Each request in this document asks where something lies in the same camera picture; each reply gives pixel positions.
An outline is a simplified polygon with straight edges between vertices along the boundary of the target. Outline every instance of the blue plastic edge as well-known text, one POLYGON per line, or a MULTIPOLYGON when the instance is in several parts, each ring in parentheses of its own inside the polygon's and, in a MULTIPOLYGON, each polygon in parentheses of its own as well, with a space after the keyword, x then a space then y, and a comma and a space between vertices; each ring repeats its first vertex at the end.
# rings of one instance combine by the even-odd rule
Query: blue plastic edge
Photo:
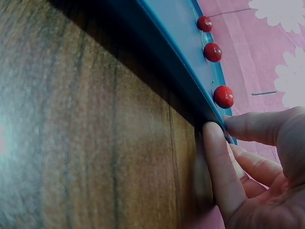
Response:
MULTIPOLYGON (((176 53, 177 57, 184 63, 187 71, 189 72, 190 75, 193 76, 193 78, 195 79, 195 82, 198 86, 198 88, 200 88, 201 92, 203 93, 203 96, 205 97, 205 99, 208 101, 208 104, 210 106, 210 108, 213 110, 213 112, 215 113, 219 123, 221 124, 221 126, 226 129, 225 123, 223 118, 220 116, 219 112, 217 111, 217 108, 214 104, 214 101, 210 98, 208 92, 205 90, 205 88, 201 85, 201 83, 199 82, 195 72, 192 70, 191 66, 189 65, 187 59, 185 58, 185 56, 183 55, 183 53, 181 52, 181 50, 179 49, 178 45, 174 42, 174 40, 172 39, 171 36, 169 36, 169 33, 167 31, 167 29, 163 26, 162 22, 158 19, 158 17, 155 15, 155 13, 150 9, 150 7, 146 4, 146 2, 141 1, 141 0, 137 0, 139 5, 143 8, 143 10, 147 13, 147 15, 152 19, 152 21, 154 22, 154 24, 157 26, 157 28, 160 30, 162 36, 167 40, 167 42, 170 44, 170 46, 172 47, 172 49, 174 50, 174 52, 176 53)), ((188 1, 189 3, 191 3, 194 6, 194 9, 196 10, 196 13, 198 15, 203 15, 198 3, 196 0, 191 0, 192 2, 188 1)), ((210 38, 210 42, 213 42, 213 36, 211 33, 208 33, 208 36, 210 38)), ((214 73, 218 73, 220 78, 217 77, 217 79, 220 79, 219 83, 225 84, 225 79, 224 79, 224 73, 222 70, 222 67, 220 65, 220 63, 214 63, 213 64, 213 72, 214 73)), ((231 109, 225 109, 224 113, 226 115, 232 115, 232 111, 231 109)), ((229 138, 231 138, 232 142, 234 142, 235 144, 237 144, 236 139, 232 138, 231 136, 229 136, 229 138)))

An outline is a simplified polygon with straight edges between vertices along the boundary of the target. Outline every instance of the fingernail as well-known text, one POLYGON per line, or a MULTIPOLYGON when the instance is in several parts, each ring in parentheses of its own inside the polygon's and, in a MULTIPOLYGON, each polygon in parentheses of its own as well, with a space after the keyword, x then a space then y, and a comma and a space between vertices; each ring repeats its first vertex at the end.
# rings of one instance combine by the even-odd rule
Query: fingernail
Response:
POLYGON ((228 118, 230 118, 230 117, 232 117, 232 116, 224 115, 224 116, 223 116, 223 119, 226 120, 226 119, 228 119, 228 118))

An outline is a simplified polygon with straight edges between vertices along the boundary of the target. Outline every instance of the finger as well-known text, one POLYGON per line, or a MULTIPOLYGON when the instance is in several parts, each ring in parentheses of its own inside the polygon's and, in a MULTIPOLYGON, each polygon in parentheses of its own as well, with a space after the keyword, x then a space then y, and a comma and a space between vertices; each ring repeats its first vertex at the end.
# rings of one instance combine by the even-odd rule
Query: finger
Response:
POLYGON ((236 161, 253 179, 268 187, 283 173, 280 164, 264 157, 249 153, 236 145, 230 145, 236 161))
POLYGON ((238 162, 236 161, 233 151, 229 145, 228 142, 227 143, 227 149, 228 149, 228 154, 230 156, 230 160, 232 162, 232 165, 234 167, 235 173, 238 177, 238 179, 245 179, 245 177, 248 177, 248 175, 245 173, 245 171, 243 170, 243 168, 238 164, 238 162))
POLYGON ((267 189, 258 183, 255 180, 250 179, 247 177, 245 180, 241 180, 244 191, 248 198, 254 198, 265 192, 267 189))
POLYGON ((251 112, 226 118, 225 123, 232 137, 274 146, 283 123, 300 113, 304 113, 304 108, 297 107, 281 112, 251 112))
POLYGON ((266 191, 266 188, 263 187, 261 184, 257 183, 255 180, 252 180, 249 178, 249 176, 245 173, 243 168, 239 165, 239 163, 236 161, 233 151, 231 149, 231 146, 227 143, 227 148, 229 152, 230 159, 232 161, 233 167, 235 169, 237 177, 240 179, 244 191, 248 198, 256 197, 263 192, 266 191))
POLYGON ((203 143, 213 193, 226 222, 245 202, 244 188, 232 165, 219 125, 209 122, 203 126, 203 143))

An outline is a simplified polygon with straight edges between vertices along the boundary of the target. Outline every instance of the pink fabric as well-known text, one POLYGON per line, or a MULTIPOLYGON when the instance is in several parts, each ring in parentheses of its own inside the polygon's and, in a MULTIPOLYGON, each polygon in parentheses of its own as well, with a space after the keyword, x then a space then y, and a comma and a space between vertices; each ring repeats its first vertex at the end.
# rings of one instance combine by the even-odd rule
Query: pink fabric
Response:
MULTIPOLYGON (((234 115, 286 109, 282 102, 284 93, 275 88, 275 80, 279 78, 275 68, 277 65, 287 66, 283 57, 285 52, 295 56, 296 47, 305 49, 305 26, 300 25, 300 33, 287 32, 288 23, 286 27, 280 23, 271 26, 269 24, 275 22, 259 15, 261 18, 258 18, 255 15, 258 9, 250 8, 251 1, 257 3, 261 0, 198 0, 204 14, 212 20, 214 41, 223 50, 221 64, 226 83, 235 94, 234 115), (275 94, 252 95, 274 91, 275 94)), ((274 147, 254 142, 238 144, 250 152, 279 162, 274 147)), ((224 228, 221 220, 219 209, 215 208, 198 223, 198 228, 224 228)))

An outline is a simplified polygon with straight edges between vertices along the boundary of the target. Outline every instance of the red bead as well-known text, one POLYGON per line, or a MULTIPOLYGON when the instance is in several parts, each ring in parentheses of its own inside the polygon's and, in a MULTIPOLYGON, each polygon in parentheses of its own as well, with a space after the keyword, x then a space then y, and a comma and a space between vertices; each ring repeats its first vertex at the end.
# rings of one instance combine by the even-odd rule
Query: red bead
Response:
POLYGON ((219 62, 221 60, 221 56, 223 51, 219 48, 219 46, 213 42, 207 43, 203 49, 203 54, 211 62, 219 62))
POLYGON ((231 88, 222 85, 216 88, 213 94, 215 103, 223 109, 228 109, 234 104, 234 95, 231 88))
POLYGON ((197 20, 197 27, 198 29, 202 30, 203 32, 210 32, 212 30, 212 21, 210 18, 206 16, 202 16, 197 20))

